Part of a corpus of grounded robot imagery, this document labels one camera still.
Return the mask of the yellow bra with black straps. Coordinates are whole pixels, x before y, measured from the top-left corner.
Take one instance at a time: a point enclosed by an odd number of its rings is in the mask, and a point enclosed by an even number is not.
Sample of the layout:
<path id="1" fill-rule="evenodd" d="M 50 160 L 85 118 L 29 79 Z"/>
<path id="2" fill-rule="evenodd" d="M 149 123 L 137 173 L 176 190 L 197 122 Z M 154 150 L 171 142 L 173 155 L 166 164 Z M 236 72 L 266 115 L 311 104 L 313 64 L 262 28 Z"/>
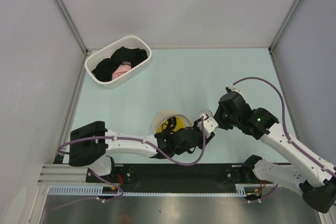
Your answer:
<path id="1" fill-rule="evenodd" d="M 185 127 L 185 123 L 179 116 L 171 116 L 162 122 L 157 128 L 156 132 L 176 132 Z"/>

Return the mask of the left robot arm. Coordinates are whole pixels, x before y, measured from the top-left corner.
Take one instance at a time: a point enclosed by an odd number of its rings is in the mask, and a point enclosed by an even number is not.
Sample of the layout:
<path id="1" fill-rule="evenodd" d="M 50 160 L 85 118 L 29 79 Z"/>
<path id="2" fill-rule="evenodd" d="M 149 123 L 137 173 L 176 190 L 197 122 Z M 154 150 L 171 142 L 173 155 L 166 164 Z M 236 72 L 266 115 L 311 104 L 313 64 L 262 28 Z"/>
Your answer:
<path id="1" fill-rule="evenodd" d="M 215 136 L 218 123 L 212 117 L 198 119 L 193 126 L 176 132 L 166 130 L 148 136 L 121 134 L 109 130 L 103 121 L 95 121 L 70 133 L 69 165 L 88 167 L 103 181 L 115 178 L 113 154 L 133 154 L 154 159 L 170 159 L 203 149 Z"/>

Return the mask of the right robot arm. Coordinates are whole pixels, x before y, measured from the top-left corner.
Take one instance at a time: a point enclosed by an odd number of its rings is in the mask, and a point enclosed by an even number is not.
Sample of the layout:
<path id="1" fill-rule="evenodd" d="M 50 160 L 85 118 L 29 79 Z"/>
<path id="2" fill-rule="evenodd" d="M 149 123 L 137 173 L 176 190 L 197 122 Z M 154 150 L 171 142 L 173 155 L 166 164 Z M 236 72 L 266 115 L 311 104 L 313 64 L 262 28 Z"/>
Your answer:
<path id="1" fill-rule="evenodd" d="M 335 165 L 288 134 L 273 114 L 264 108 L 251 109 L 241 94 L 231 91 L 220 98 L 214 119 L 220 129 L 236 127 L 271 147 L 291 164 L 284 167 L 252 155 L 243 163 L 245 181 L 273 182 L 297 193 L 320 213 L 330 210 L 335 203 Z"/>

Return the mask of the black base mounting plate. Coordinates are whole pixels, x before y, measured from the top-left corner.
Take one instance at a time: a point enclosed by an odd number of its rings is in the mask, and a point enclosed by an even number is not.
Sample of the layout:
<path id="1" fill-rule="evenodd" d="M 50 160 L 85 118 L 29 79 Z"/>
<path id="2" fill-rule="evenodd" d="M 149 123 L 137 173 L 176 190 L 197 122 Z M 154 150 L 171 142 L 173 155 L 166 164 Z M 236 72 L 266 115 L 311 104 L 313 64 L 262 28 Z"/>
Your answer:
<path id="1" fill-rule="evenodd" d="M 217 194 L 233 193 L 236 184 L 259 184 L 251 171 L 235 164 L 120 164 L 103 178 L 122 179 L 126 193 Z"/>

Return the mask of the white perforated plastic basket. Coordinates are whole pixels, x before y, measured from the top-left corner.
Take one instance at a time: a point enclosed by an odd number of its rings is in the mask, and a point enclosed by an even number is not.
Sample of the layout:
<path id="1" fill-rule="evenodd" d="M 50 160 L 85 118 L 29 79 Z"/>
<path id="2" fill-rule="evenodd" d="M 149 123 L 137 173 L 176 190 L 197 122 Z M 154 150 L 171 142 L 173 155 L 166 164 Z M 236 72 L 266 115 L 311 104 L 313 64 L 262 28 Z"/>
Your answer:
<path id="1" fill-rule="evenodd" d="M 148 57 L 143 62 L 141 62 L 134 68 L 131 68 L 129 71 L 115 78 L 114 80 L 111 80 L 108 82 L 99 81 L 94 76 L 92 71 L 96 68 L 98 63 L 108 58 L 109 56 L 112 56 L 113 53 L 121 47 L 129 48 L 129 49 L 137 49 L 137 48 L 143 49 L 146 51 L 146 54 Z M 96 51 L 95 53 L 93 53 L 91 56 L 86 58 L 84 67 L 85 67 L 86 72 L 92 78 L 94 82 L 96 82 L 97 84 L 101 85 L 104 88 L 112 89 L 126 82 L 127 80 L 135 76 L 136 74 L 140 73 L 142 70 L 144 70 L 149 65 L 151 60 L 152 60 L 151 48 L 139 37 L 131 35 L 131 36 L 125 36 L 105 46 L 104 48 Z"/>

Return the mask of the pink garment in basket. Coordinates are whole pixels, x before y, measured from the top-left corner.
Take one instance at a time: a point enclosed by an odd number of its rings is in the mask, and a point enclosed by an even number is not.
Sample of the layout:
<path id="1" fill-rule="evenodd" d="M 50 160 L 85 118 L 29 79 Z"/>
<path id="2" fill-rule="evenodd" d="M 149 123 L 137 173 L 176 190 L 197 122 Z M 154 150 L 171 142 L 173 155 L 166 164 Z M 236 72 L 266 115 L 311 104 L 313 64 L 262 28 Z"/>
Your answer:
<path id="1" fill-rule="evenodd" d="M 118 68 L 113 72 L 112 74 L 112 80 L 120 77 L 121 75 L 127 73 L 132 69 L 131 62 L 124 61 L 121 63 L 121 65 L 118 66 Z"/>

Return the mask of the black garment in basket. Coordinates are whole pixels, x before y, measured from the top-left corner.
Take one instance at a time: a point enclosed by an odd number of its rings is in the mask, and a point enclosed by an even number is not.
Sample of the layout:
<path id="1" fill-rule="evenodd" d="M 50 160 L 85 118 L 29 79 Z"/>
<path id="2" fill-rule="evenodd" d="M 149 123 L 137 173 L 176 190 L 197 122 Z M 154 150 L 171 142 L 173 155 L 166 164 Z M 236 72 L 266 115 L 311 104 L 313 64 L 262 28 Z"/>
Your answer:
<path id="1" fill-rule="evenodd" d="M 101 82 L 112 81 L 112 74 L 121 65 L 122 62 L 131 62 L 132 68 L 141 64 L 148 58 L 144 49 L 134 48 L 129 49 L 121 47 L 117 49 L 110 58 L 100 61 L 96 68 L 92 71 L 95 78 Z"/>

